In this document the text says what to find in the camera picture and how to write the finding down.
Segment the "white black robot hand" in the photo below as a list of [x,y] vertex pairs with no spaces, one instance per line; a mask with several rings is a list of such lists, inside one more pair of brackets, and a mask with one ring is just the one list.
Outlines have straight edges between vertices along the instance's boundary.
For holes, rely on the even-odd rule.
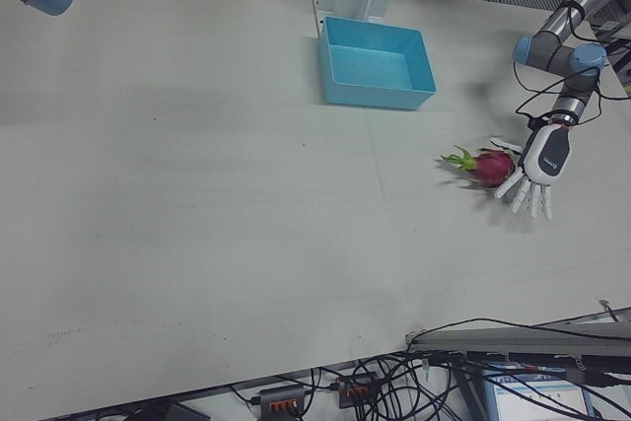
[[552,186],[560,179],[572,155],[570,128],[560,123],[546,124],[532,131],[523,146],[492,137],[490,142],[517,159],[514,170],[497,187],[494,195],[513,195],[511,211],[526,208],[532,219],[538,214],[552,219]]

